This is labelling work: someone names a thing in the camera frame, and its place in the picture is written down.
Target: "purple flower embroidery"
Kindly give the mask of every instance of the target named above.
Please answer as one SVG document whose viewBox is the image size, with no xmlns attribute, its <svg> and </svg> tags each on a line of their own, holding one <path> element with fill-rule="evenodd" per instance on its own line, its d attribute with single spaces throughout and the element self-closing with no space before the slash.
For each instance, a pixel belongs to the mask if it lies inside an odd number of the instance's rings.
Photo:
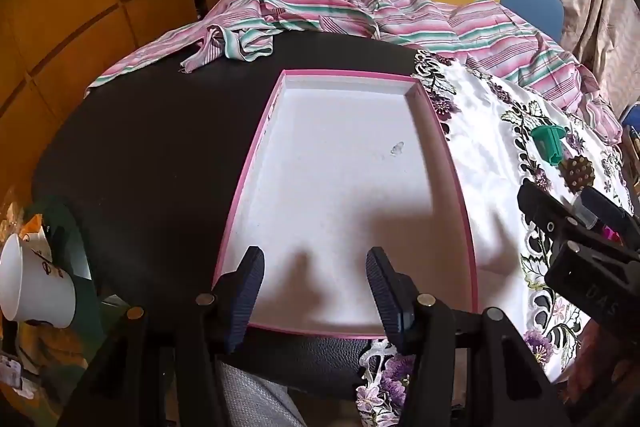
<svg viewBox="0 0 640 427">
<path fill-rule="evenodd" d="M 442 55 L 438 55 L 437 53 L 434 53 L 432 57 L 435 58 L 439 63 L 444 64 L 445 66 L 450 66 L 453 64 L 452 58 L 443 57 Z"/>
<path fill-rule="evenodd" d="M 508 103 L 509 105 L 513 103 L 513 100 L 511 100 L 511 95 L 506 92 L 502 86 L 499 86 L 495 82 L 491 81 L 488 81 L 487 84 L 489 84 L 489 89 L 491 89 L 492 93 L 500 98 L 500 100 L 502 100 L 504 103 Z"/>
<path fill-rule="evenodd" d="M 604 171 L 604 175 L 607 178 L 611 177 L 611 167 L 609 166 L 609 159 L 608 158 L 603 158 L 602 159 L 602 170 Z"/>
<path fill-rule="evenodd" d="M 382 405 L 385 401 L 378 395 L 380 394 L 380 388 L 376 385 L 372 385 L 367 388 L 361 385 L 356 389 L 356 406 L 359 411 L 372 412 L 374 407 Z"/>
<path fill-rule="evenodd" d="M 393 412 L 385 412 L 376 416 L 376 427 L 392 427 L 398 425 L 400 417 Z"/>
<path fill-rule="evenodd" d="M 554 309 L 551 312 L 551 315 L 558 318 L 561 322 L 564 322 L 564 316 L 566 315 L 567 309 L 568 306 L 566 303 L 561 298 L 558 298 L 558 300 L 556 300 L 556 304 L 554 304 Z"/>
<path fill-rule="evenodd" d="M 551 360 L 551 355 L 554 352 L 551 341 L 543 336 L 537 329 L 527 331 L 524 334 L 524 341 L 540 365 L 545 365 Z"/>
<path fill-rule="evenodd" d="M 430 99 L 431 105 L 433 105 L 433 109 L 440 120 L 449 120 L 452 112 L 460 112 L 460 109 L 453 103 L 453 100 L 446 96 L 435 94 L 430 95 Z"/>
<path fill-rule="evenodd" d="M 569 147 L 574 149 L 578 154 L 582 154 L 584 151 L 584 140 L 580 138 L 575 131 L 566 134 L 566 142 L 569 144 Z"/>
<path fill-rule="evenodd" d="M 542 190 L 546 190 L 546 192 L 551 188 L 551 180 L 540 165 L 533 170 L 533 182 Z"/>
<path fill-rule="evenodd" d="M 391 402 L 398 407 L 404 405 L 406 388 L 409 386 L 411 372 L 414 370 L 415 356 L 404 357 L 396 355 L 386 361 L 385 370 L 382 372 L 380 387 L 389 394 Z"/>
</svg>

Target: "white mug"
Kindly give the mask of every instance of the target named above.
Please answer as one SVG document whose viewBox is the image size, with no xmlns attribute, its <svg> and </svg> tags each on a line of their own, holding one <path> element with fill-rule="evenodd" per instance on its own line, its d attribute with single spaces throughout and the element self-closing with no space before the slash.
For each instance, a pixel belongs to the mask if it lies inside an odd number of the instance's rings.
<svg viewBox="0 0 640 427">
<path fill-rule="evenodd" d="M 14 233 L 0 255 L 0 309 L 10 321 L 37 320 L 66 328 L 76 314 L 74 283 Z"/>
<path fill-rule="evenodd" d="M 36 251 L 36 253 L 40 254 L 51 263 L 51 249 L 49 248 L 49 242 L 47 241 L 47 237 L 44 235 L 44 230 L 42 227 L 40 227 L 39 232 L 24 234 L 22 236 L 22 241 L 24 243 L 28 243 L 27 247 L 31 248 L 31 250 Z"/>
</svg>

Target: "screw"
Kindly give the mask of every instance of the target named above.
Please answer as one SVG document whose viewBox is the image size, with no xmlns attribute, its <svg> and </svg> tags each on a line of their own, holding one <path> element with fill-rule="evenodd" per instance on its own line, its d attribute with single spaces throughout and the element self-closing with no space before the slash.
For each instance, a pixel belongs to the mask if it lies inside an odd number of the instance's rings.
<svg viewBox="0 0 640 427">
<path fill-rule="evenodd" d="M 489 308 L 486 311 L 486 316 L 492 321 L 501 321 L 504 318 L 504 313 L 502 313 L 498 308 Z"/>
<path fill-rule="evenodd" d="M 566 245 L 569 247 L 569 250 L 572 250 L 575 253 L 578 253 L 580 251 L 580 247 L 575 241 L 567 241 Z"/>
<path fill-rule="evenodd" d="M 210 293 L 201 293 L 196 297 L 196 304 L 198 306 L 209 306 L 216 298 Z"/>
<path fill-rule="evenodd" d="M 130 321 L 136 321 L 144 314 L 145 311 L 140 306 L 134 306 L 133 308 L 129 308 L 127 310 L 127 318 Z"/>
<path fill-rule="evenodd" d="M 436 303 L 436 298 L 430 293 L 421 293 L 418 295 L 418 304 L 422 306 L 433 306 Z"/>
</svg>

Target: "striped cloth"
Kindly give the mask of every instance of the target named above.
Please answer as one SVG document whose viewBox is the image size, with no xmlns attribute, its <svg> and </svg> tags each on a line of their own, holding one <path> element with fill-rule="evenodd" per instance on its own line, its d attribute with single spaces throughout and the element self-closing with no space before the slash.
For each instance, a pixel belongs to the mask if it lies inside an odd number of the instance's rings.
<svg viewBox="0 0 640 427">
<path fill-rule="evenodd" d="M 431 0 L 221 0 L 203 20 L 167 32 L 105 71 L 89 89 L 197 42 L 181 63 L 190 73 L 223 55 L 250 62 L 286 30 L 344 33 L 426 48 L 540 93 L 582 118 L 607 144 L 622 128 L 589 70 L 493 0 L 452 6 Z"/>
</svg>

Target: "round table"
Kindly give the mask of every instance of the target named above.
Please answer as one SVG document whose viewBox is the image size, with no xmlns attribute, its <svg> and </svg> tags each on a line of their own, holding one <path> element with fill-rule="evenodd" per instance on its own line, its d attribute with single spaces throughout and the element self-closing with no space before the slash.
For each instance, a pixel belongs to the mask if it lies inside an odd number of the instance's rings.
<svg viewBox="0 0 640 427">
<path fill-rule="evenodd" d="M 353 36 L 286 32 L 255 62 L 220 58 L 180 73 L 183 49 L 94 90 L 44 152 L 34 199 L 78 220 L 94 279 L 130 305 L 208 292 L 255 129 L 283 69 L 412 74 L 415 51 Z M 289 387 L 350 399 L 368 341 L 249 328 L 226 361 Z"/>
</svg>

